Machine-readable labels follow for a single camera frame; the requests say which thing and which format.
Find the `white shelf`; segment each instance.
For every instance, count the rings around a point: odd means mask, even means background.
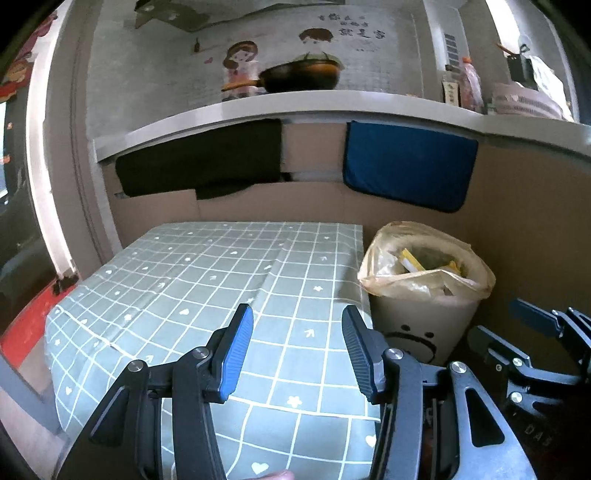
[[[391,93],[326,90],[287,92],[232,100],[189,110],[132,132],[94,140],[97,161],[138,147],[261,118],[307,122],[412,119],[422,127],[441,124],[477,134],[548,145],[591,158],[591,127],[517,115],[481,115],[445,103]]]

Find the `blue cloth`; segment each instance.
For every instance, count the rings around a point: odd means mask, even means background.
[[[458,135],[351,122],[343,181],[357,192],[457,212],[477,151],[476,140]]]

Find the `wok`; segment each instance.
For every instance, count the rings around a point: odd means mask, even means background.
[[[297,90],[332,90],[339,83],[341,66],[329,59],[303,59],[263,70],[257,80],[227,83],[223,92],[240,87],[263,87],[269,93]]]

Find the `bottle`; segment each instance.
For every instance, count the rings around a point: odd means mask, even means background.
[[[482,100],[482,88],[472,59],[462,57],[460,72],[460,106],[473,112],[483,113],[484,101]]]
[[[445,72],[441,82],[443,85],[443,101],[448,105],[460,106],[460,89],[452,72],[453,67],[445,65]]]

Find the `garbage bag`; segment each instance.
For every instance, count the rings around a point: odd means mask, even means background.
[[[409,272],[400,260],[404,249],[425,270]],[[452,261],[459,274],[446,268]],[[496,281],[469,244],[416,222],[391,222],[382,227],[363,258],[358,280],[368,293],[407,300],[452,295],[482,300],[490,296]]]

